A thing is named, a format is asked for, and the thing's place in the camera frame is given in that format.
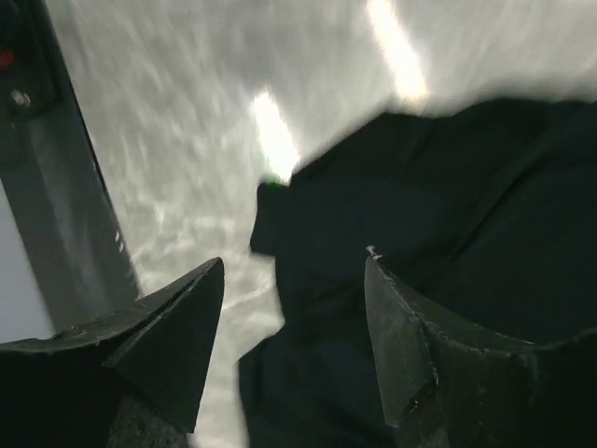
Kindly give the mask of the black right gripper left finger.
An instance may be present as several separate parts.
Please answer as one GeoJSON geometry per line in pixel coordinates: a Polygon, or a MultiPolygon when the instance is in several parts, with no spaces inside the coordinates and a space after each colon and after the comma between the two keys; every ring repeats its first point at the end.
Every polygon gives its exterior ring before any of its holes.
{"type": "Polygon", "coordinates": [[[1,347],[5,447],[185,447],[224,295],[210,259],[129,308],[1,347]]]}

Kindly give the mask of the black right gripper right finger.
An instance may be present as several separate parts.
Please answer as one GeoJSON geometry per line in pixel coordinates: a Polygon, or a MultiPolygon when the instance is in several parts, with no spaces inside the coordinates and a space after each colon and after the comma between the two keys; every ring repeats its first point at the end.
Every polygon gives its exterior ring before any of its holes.
{"type": "Polygon", "coordinates": [[[470,322],[376,259],[365,267],[382,408],[399,447],[592,447],[596,332],[533,344],[470,322]]]}

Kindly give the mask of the black t-shirt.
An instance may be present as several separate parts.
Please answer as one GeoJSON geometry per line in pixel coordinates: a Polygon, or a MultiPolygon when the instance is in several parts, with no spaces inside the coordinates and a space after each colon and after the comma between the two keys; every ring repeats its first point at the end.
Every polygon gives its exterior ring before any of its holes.
{"type": "Polygon", "coordinates": [[[596,332],[596,106],[494,99],[385,112],[257,189],[282,328],[244,355],[252,447],[399,447],[368,330],[365,267],[533,344],[596,332]]]}

